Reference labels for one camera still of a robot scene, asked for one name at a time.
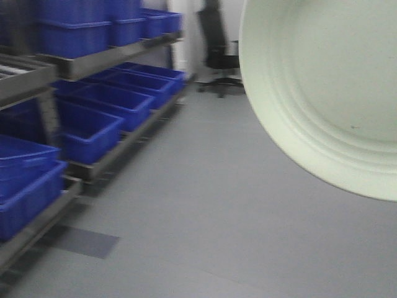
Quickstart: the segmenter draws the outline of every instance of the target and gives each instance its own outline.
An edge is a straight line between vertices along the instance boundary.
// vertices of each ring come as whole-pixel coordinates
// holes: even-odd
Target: gray floor
[[[123,164],[2,277],[3,297],[397,297],[397,205],[300,169],[243,95],[193,90]]]

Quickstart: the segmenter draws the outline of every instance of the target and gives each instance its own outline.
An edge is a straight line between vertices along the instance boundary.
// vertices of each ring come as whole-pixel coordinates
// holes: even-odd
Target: metal shelving rack
[[[36,59],[58,67],[59,77],[68,81],[77,81],[107,68],[131,60],[133,57],[148,53],[179,41],[182,32],[142,40],[124,47],[114,47],[92,55],[66,59],[57,56],[37,55]]]
[[[58,117],[54,108],[52,89],[48,84],[56,80],[56,67],[21,57],[0,55],[0,110],[15,104],[38,99],[42,112],[47,143],[56,145]],[[0,274],[26,252],[66,212],[80,193],[81,180],[64,176],[65,190],[54,203],[8,242],[0,244]]]
[[[116,66],[135,56],[148,53],[156,48],[178,42],[182,32],[164,34],[150,40],[110,48],[106,51],[77,59],[65,59],[48,55],[32,55],[27,37],[28,28],[21,21],[20,8],[25,0],[3,0],[6,13],[11,21],[13,47],[0,46],[0,110],[14,104],[37,98],[42,113],[43,127],[47,143],[61,146],[59,118],[55,109],[52,88],[48,85],[59,78],[76,81],[107,68]],[[157,121],[161,120],[174,106],[179,104],[185,89],[176,94],[160,110],[152,111],[151,117],[137,130],[123,134],[122,141],[108,152],[98,163],[83,165],[70,161],[65,176],[65,190],[57,200],[47,207],[35,220],[26,226],[12,240],[0,244],[0,274],[23,255],[67,212],[74,198],[82,191],[81,179],[93,182],[116,159],[125,155],[128,149],[139,140]]]
[[[102,159],[93,165],[85,165],[74,161],[69,162],[68,173],[74,177],[81,178],[85,183],[93,183],[101,174],[117,159],[125,155],[128,150],[138,141],[159,119],[167,114],[175,105],[180,105],[180,100],[185,96],[185,89],[176,94],[169,102],[159,110],[153,110],[151,117],[133,132],[123,133],[122,140],[110,150]]]

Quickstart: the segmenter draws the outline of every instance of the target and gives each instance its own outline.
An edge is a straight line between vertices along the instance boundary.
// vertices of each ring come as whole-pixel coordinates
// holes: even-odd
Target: black office chair
[[[207,59],[205,64],[214,70],[221,71],[221,78],[208,83],[200,83],[198,92],[206,87],[218,87],[218,97],[224,97],[227,86],[244,87],[240,79],[230,78],[229,74],[240,68],[238,55],[226,55],[226,41],[223,19],[220,13],[219,0],[206,0],[206,6],[198,12],[198,18],[207,43]]]

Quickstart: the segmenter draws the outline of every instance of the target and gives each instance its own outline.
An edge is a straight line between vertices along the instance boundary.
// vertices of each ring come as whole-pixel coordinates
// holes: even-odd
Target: plastic storage bin
[[[0,205],[0,240],[11,239],[59,197],[65,168],[65,162],[56,161],[42,176]]]
[[[141,0],[106,0],[110,20],[129,20],[141,17]]]
[[[57,101],[67,158],[91,165],[120,140],[123,119],[65,101]]]
[[[152,108],[158,109],[171,98],[172,82],[141,74],[119,72],[105,79],[107,84],[154,96]]]
[[[100,73],[93,74],[92,76],[88,76],[87,78],[84,78],[81,80],[83,83],[100,83],[103,82],[106,78],[109,76],[114,75],[115,73],[118,73],[118,70],[109,68],[107,70],[101,71]]]
[[[57,81],[51,84],[55,90],[55,96],[57,98],[67,97],[69,94],[74,93],[82,88],[89,86],[89,83],[77,81],[77,82],[69,82],[69,81]]]
[[[132,62],[125,62],[125,63],[119,64],[117,66],[114,66],[113,69],[121,70],[121,71],[124,71],[124,70],[128,71],[128,70],[131,70],[133,67],[136,67],[138,65],[140,65],[140,64],[136,64],[136,63],[132,63]]]
[[[0,204],[48,171],[59,149],[0,135]]]
[[[42,118],[35,99],[0,111],[0,133],[23,140],[45,143]]]
[[[164,15],[153,15],[143,13],[145,20],[143,28],[143,38],[155,38],[165,33]]]
[[[168,79],[173,82],[171,94],[178,93],[185,85],[185,73],[183,71],[170,70],[168,68],[155,67],[149,65],[132,65],[133,73],[150,75],[155,78]]]
[[[95,84],[71,94],[74,103],[124,119],[122,130],[133,131],[149,116],[154,97],[111,86]]]
[[[65,24],[86,24],[107,20],[105,0],[37,0],[36,16]]]
[[[143,34],[145,19],[115,20],[110,30],[109,45],[121,47],[138,42]]]
[[[152,16],[165,16],[163,20],[163,32],[173,33],[182,30],[182,14],[178,12],[159,11],[156,9],[142,9],[143,13]]]
[[[39,21],[40,51],[44,54],[77,58],[107,49],[110,22],[66,24]]]

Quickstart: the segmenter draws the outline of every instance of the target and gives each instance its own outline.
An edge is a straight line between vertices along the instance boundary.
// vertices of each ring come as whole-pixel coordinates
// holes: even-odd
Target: plate
[[[397,2],[247,0],[240,64],[252,107],[301,167],[397,201]]]

